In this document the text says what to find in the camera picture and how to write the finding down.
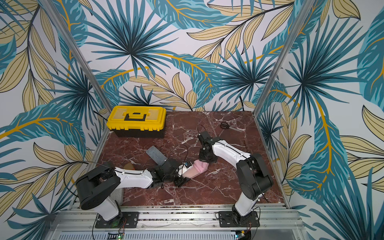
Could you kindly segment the pink microfibre cloth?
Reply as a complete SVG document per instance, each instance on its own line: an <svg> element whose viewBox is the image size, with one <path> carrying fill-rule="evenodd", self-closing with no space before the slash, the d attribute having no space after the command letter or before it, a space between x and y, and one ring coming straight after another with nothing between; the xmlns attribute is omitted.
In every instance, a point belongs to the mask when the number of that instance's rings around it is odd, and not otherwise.
<svg viewBox="0 0 384 240"><path fill-rule="evenodd" d="M209 163L202 162L200 160L194 161L193 163L194 175L197 176L204 173L208 169L208 166L209 166Z"/></svg>

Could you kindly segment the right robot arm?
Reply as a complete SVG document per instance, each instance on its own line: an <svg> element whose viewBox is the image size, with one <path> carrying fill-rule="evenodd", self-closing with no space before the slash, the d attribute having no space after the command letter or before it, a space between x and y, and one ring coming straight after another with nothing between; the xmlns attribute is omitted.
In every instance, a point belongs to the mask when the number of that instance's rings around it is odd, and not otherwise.
<svg viewBox="0 0 384 240"><path fill-rule="evenodd" d="M199 138L199 141L202 145L199 160L210 164L221 158L236 169L242 193L234 205L234 215L250 215L257 200L274 184L263 157L241 151L219 138Z"/></svg>

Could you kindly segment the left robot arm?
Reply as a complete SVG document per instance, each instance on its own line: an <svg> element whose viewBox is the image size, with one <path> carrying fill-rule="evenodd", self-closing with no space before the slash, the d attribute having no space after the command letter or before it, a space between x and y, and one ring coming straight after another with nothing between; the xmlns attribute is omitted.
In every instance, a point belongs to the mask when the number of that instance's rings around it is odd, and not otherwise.
<svg viewBox="0 0 384 240"><path fill-rule="evenodd" d="M142 171L124 170L113 164L99 165L79 177L75 183L82 210L93 210L107 222L123 217L116 200L111 194L117 189L140 188L152 189L164 183L174 183L176 187L188 182L187 171L191 162L180 164L175 159L168 159L162 165Z"/></svg>

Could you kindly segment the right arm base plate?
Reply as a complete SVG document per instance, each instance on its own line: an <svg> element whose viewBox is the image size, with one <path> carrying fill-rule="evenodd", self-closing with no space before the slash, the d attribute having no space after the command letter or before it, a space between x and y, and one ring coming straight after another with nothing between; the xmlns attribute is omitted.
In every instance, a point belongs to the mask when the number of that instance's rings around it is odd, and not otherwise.
<svg viewBox="0 0 384 240"><path fill-rule="evenodd" d="M256 228L260 226L256 211L251 211L246 216L240 216L235 211L220 211L215 216L221 228Z"/></svg>

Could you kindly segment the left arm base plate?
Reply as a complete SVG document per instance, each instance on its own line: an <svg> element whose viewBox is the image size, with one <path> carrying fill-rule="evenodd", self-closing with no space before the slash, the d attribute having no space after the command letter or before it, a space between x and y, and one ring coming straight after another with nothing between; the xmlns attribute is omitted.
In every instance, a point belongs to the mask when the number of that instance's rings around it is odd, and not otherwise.
<svg viewBox="0 0 384 240"><path fill-rule="evenodd" d="M96 229L135 229L138 224L139 212L121 212L111 220L105 220L97 215Z"/></svg>

